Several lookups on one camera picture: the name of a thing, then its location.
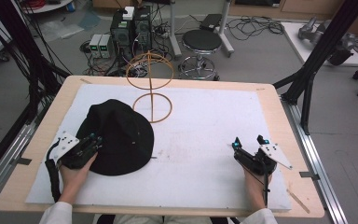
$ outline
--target desk leg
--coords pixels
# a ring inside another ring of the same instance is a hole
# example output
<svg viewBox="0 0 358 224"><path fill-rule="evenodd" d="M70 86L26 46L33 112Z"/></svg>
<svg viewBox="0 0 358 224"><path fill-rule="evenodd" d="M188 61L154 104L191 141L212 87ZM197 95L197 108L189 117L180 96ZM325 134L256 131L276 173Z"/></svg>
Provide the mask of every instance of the desk leg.
<svg viewBox="0 0 358 224"><path fill-rule="evenodd" d="M224 6L223 6L223 18L222 18L222 24L220 27L216 27L216 32L220 35L220 38L222 39L223 46L225 46L227 52L228 52L228 58L231 57L231 54L234 53L234 48L232 48L231 44L229 43L228 39L225 35L225 27L227 23L227 15L229 10L229 5L231 3L231 0L226 0Z"/></svg>
<svg viewBox="0 0 358 224"><path fill-rule="evenodd" d="M179 48L178 41L175 36L175 1L171 0L171 30L170 30L170 41L173 50L174 59L182 57L182 51Z"/></svg>

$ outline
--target white sleeve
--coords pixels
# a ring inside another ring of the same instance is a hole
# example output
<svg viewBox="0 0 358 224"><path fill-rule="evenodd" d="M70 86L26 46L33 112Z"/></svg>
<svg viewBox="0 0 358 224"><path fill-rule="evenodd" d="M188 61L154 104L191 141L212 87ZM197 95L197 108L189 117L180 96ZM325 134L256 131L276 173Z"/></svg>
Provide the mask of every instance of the white sleeve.
<svg viewBox="0 0 358 224"><path fill-rule="evenodd" d="M48 208L39 224L72 224L72 205L57 202Z"/></svg>
<svg viewBox="0 0 358 224"><path fill-rule="evenodd" d="M271 210L263 208L248 216L241 224L278 224Z"/></svg>

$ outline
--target gray floor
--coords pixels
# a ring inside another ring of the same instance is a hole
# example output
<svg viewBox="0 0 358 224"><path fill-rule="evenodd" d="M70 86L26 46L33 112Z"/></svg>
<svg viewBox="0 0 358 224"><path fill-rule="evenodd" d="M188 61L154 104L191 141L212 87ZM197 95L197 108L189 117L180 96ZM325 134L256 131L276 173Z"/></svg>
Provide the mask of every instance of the gray floor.
<svg viewBox="0 0 358 224"><path fill-rule="evenodd" d="M69 25L79 24L89 15L85 10L72 14L57 10L41 15L39 19L44 22L64 18L64 24ZM177 27L189 19L178 19ZM87 59L79 51L79 46L93 34L109 31L109 20L97 20L95 24L69 39L48 42L73 74L81 75L88 68ZM195 28L197 24L191 21L186 26ZM284 35L265 32L246 41L239 41L227 33L227 38L235 53L228 58L222 49L209 57L214 61L221 81L274 83L293 74L302 65ZM190 54L186 51L183 53L184 56ZM178 61L172 63L174 67L179 64ZM310 108L311 137L349 223L358 223L358 80L351 78L357 69L323 66L314 80ZM14 62L0 62L0 141L27 105L27 87L28 83ZM280 88L278 93L286 90L287 87ZM40 213L0 212L0 223L37 223L40 216ZM91 221L92 215L76 214L74 223ZM323 218L278 218L278 221L331 223L328 215Z"/></svg>

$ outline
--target wooden tabletop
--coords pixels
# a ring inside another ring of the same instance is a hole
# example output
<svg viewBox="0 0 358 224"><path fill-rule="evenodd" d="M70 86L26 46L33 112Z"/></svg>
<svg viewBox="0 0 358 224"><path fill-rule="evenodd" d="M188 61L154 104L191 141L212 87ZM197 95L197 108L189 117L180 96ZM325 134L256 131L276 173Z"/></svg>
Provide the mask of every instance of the wooden tabletop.
<svg viewBox="0 0 358 224"><path fill-rule="evenodd" d="M147 78L138 78L138 83L148 83ZM166 79L153 79L154 85L163 85ZM45 211L50 204L25 203L40 163L43 162L46 148L53 141L62 120L76 97L77 90L83 84L114 84L130 85L124 77L68 77L62 85L54 102L43 118L29 146L22 157L32 160L29 165L18 164L0 194L0 211ZM197 88L213 90L254 91L257 93L268 125L270 140L280 143L287 159L292 163L293 170L282 168L287 193L292 210L275 213L277 217L322 217L324 209L311 178L303 178L299 172L307 172L308 168L302 157L293 130L282 108L278 93L270 84L216 82L174 79L164 88ZM177 216L217 216L243 217L248 211L225 211L225 209L175 209L175 208L144 208L118 207L101 205L75 205L75 212L102 214L146 214L146 215L177 215Z"/></svg>

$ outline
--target hand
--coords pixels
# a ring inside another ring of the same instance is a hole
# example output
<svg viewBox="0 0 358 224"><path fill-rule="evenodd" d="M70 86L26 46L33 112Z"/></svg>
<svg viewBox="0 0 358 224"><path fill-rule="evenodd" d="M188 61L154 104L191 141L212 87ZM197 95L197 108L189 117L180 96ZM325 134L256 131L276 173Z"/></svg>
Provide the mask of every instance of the hand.
<svg viewBox="0 0 358 224"><path fill-rule="evenodd" d="M83 184L86 182L87 174L89 173L89 169L92 163L95 161L97 157L97 153L89 161L83 168L79 170L71 170L68 167L62 165L60 167L60 172L62 176L63 182L63 190L59 202L65 202L69 204L73 204L76 200L76 196L80 191Z"/></svg>
<svg viewBox="0 0 358 224"><path fill-rule="evenodd" d="M251 202L252 211L258 211L262 208L266 208L264 205L264 176L255 175L248 169L243 168L245 172L245 185L246 191ZM268 177L268 182L271 182L272 175Z"/></svg>

